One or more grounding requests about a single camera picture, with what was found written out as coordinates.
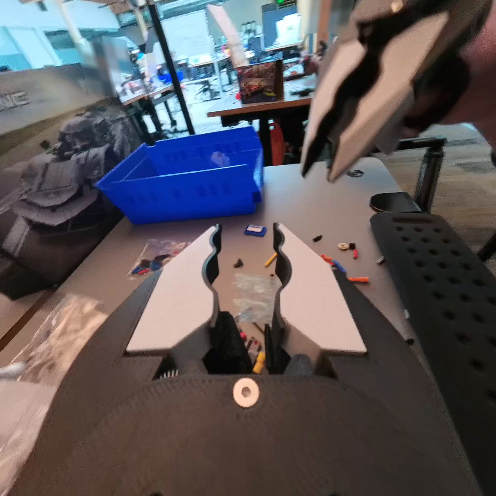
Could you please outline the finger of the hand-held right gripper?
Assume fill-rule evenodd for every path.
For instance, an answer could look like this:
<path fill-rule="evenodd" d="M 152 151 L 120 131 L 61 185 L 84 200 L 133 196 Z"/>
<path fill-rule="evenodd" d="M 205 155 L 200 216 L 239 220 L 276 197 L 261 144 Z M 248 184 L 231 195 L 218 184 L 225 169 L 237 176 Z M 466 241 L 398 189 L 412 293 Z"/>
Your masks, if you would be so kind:
<path fill-rule="evenodd" d="M 345 80 L 359 67 L 366 50 L 358 40 L 336 40 L 326 51 L 308 114 L 301 152 L 301 174 L 305 177 L 319 158 L 327 138 L 343 114 L 350 96 L 338 97 Z"/>
<path fill-rule="evenodd" d="M 351 123 L 340 134 L 327 180 L 334 182 L 377 147 L 391 153 L 401 121 L 414 101 L 413 80 L 448 21 L 447 12 L 420 20 L 394 37 L 379 58 L 378 81 L 363 96 Z"/>

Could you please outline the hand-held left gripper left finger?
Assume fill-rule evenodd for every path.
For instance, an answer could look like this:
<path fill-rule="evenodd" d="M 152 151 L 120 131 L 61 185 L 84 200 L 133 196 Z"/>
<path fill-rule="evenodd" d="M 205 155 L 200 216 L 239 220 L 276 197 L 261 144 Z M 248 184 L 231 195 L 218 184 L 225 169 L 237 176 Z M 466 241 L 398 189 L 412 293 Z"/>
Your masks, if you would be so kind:
<path fill-rule="evenodd" d="M 161 270 L 127 354 L 171 358 L 178 371 L 202 361 L 220 312 L 213 284 L 220 272 L 221 237 L 220 224 L 209 227 Z"/>

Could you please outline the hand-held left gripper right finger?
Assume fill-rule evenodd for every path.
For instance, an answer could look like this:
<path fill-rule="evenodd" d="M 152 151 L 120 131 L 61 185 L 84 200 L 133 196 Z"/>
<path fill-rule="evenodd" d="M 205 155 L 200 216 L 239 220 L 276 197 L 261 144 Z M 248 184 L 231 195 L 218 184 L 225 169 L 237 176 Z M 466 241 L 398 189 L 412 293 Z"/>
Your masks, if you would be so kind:
<path fill-rule="evenodd" d="M 316 372 L 328 356 L 363 357 L 367 348 L 335 271 L 291 230 L 273 224 L 279 287 L 270 324 L 270 373 L 305 356 Z"/>

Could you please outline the small clear lego bag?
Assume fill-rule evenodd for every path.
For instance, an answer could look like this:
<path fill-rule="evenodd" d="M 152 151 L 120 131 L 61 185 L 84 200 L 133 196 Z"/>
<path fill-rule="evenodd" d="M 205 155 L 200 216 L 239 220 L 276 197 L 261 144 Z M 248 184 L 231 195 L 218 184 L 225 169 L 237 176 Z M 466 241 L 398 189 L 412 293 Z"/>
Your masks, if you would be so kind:
<path fill-rule="evenodd" d="M 239 323 L 254 323 L 261 327 L 271 325 L 275 296 L 281 286 L 275 274 L 269 276 L 237 273 L 233 287 L 235 297 L 235 320 Z"/>

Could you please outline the small bag of lego pieces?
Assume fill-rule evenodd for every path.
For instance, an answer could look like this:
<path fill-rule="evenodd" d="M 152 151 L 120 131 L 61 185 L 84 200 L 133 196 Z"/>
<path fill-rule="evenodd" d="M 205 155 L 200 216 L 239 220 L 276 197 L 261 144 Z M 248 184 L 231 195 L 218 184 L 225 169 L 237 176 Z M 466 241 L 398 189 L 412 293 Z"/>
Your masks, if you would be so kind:
<path fill-rule="evenodd" d="M 148 239 L 127 277 L 141 278 L 158 272 L 190 245 L 190 241 Z"/>

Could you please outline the scattered loose lego pieces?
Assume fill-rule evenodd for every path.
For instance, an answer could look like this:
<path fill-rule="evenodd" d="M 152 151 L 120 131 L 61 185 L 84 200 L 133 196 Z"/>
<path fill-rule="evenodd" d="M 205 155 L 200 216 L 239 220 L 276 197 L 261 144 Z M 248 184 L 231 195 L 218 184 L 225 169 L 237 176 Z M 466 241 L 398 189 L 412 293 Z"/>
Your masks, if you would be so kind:
<path fill-rule="evenodd" d="M 364 235 L 318 233 L 309 244 L 326 269 L 362 286 L 377 285 L 388 275 L 387 264 L 368 231 Z"/>

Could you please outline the colourful lego box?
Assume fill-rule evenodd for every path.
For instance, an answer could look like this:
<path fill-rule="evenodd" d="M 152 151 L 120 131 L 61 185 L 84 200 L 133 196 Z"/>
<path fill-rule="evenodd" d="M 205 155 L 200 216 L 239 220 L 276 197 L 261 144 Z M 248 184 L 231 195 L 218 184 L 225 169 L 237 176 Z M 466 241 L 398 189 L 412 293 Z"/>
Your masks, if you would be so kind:
<path fill-rule="evenodd" d="M 236 69 L 239 100 L 242 105 L 275 102 L 284 99 L 283 61 L 240 66 Z"/>

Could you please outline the pile of lego part bags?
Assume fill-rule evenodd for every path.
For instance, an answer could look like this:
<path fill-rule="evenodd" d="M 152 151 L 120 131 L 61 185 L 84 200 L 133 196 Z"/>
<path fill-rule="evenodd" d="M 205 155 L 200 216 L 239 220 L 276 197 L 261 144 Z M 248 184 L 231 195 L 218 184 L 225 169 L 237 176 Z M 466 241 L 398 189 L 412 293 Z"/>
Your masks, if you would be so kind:
<path fill-rule="evenodd" d="M 77 355 L 108 315 L 98 301 L 67 295 L 31 341 L 1 367 L 1 495 L 31 454 L 55 393 Z"/>

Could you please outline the black lego set box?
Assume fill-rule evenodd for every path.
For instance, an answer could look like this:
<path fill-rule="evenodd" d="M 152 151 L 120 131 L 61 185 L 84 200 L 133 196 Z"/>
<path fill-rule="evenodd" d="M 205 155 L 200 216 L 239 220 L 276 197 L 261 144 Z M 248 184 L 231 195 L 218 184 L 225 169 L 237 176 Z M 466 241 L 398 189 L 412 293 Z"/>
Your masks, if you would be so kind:
<path fill-rule="evenodd" d="M 142 144 L 80 64 L 1 72 L 1 294 L 58 286 L 121 220 L 97 182 Z"/>

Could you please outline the person's right hand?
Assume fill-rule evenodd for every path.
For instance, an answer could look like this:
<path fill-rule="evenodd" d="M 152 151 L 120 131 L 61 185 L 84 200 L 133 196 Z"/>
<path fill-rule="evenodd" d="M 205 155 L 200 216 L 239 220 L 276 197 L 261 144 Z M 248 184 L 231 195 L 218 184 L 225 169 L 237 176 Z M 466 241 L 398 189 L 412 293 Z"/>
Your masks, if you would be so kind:
<path fill-rule="evenodd" d="M 473 124 L 487 141 L 495 140 L 495 6 L 485 25 L 463 50 L 469 83 L 454 111 L 458 122 Z"/>

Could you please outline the wooden-edged work table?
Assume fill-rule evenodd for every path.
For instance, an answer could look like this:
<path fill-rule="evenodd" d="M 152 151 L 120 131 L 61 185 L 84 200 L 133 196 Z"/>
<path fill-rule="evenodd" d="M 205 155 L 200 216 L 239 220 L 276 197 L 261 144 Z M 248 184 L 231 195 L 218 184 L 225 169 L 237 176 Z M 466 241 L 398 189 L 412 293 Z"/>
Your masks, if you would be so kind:
<path fill-rule="evenodd" d="M 273 165 L 270 121 L 281 118 L 292 111 L 308 111 L 313 98 L 317 76 L 307 75 L 284 82 L 284 96 L 272 102 L 242 104 L 233 94 L 216 101 L 208 109 L 208 118 L 219 117 L 223 127 L 232 127 L 246 121 L 258 121 L 259 139 L 263 148 L 264 164 Z"/>

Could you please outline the blue plastic storage bin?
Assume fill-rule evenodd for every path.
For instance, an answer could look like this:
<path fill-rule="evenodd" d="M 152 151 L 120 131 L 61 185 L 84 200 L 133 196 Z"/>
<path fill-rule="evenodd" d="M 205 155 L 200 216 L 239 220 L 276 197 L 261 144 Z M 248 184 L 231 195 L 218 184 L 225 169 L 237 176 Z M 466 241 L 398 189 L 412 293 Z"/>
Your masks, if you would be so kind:
<path fill-rule="evenodd" d="M 213 152 L 230 158 L 217 167 Z M 253 214 L 262 201 L 264 154 L 253 127 L 142 144 L 97 183 L 135 225 Z"/>

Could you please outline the black perforated office chair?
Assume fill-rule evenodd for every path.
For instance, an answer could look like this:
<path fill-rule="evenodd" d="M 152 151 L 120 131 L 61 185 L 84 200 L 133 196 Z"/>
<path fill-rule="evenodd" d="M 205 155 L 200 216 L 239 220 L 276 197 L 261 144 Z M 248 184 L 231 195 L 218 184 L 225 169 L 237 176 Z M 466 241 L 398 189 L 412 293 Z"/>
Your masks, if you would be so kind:
<path fill-rule="evenodd" d="M 450 412 L 472 470 L 495 486 L 495 277 L 450 225 L 428 210 L 445 138 L 425 148 L 415 199 L 375 208 L 371 230 Z"/>

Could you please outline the cluttered workbench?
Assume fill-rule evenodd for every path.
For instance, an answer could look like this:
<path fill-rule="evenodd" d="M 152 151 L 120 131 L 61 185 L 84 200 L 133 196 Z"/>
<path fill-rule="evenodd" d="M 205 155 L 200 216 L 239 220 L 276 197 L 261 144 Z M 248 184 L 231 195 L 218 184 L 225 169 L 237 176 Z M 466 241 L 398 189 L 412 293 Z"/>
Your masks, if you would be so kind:
<path fill-rule="evenodd" d="M 116 87 L 117 97 L 127 109 L 135 128 L 146 142 L 168 139 L 170 132 L 166 131 L 160 120 L 156 106 L 164 104 L 171 126 L 177 131 L 177 122 L 171 115 L 168 100 L 175 95 L 172 84 L 153 87 L 142 80 L 127 81 Z"/>

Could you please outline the black metal post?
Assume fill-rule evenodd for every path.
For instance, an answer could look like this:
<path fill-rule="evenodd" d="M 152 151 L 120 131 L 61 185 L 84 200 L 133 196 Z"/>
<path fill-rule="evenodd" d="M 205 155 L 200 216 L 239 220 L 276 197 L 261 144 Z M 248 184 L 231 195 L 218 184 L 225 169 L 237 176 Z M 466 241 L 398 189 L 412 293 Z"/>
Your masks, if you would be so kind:
<path fill-rule="evenodd" d="M 163 30 L 163 27 L 162 27 L 162 24 L 161 24 L 161 21 L 159 18 L 157 7 L 156 7 L 154 1 L 146 1 L 146 4 L 147 4 L 147 7 L 148 7 L 148 10 L 150 13 L 151 21 L 152 21 L 154 30 L 156 32 L 162 53 L 165 57 L 165 61 L 166 61 L 166 64 L 167 64 L 167 67 L 168 67 L 168 70 L 169 70 L 169 73 L 171 76 L 172 84 L 173 84 L 178 102 L 180 104 L 181 111 L 183 113 L 183 118 L 184 118 L 185 124 L 187 126 L 187 130 L 189 132 L 189 135 L 195 135 L 195 129 L 193 127 L 193 123 L 191 121 L 189 110 L 188 110 L 187 104 L 186 104 L 185 99 L 184 99 L 181 84 L 180 84 L 179 79 L 177 77 L 177 71 L 174 67 L 173 59 L 172 59 L 172 56 L 171 56 L 171 53 L 169 50 L 169 46 L 168 46 L 168 43 L 166 40 L 166 36 L 165 36 L 164 30 Z"/>

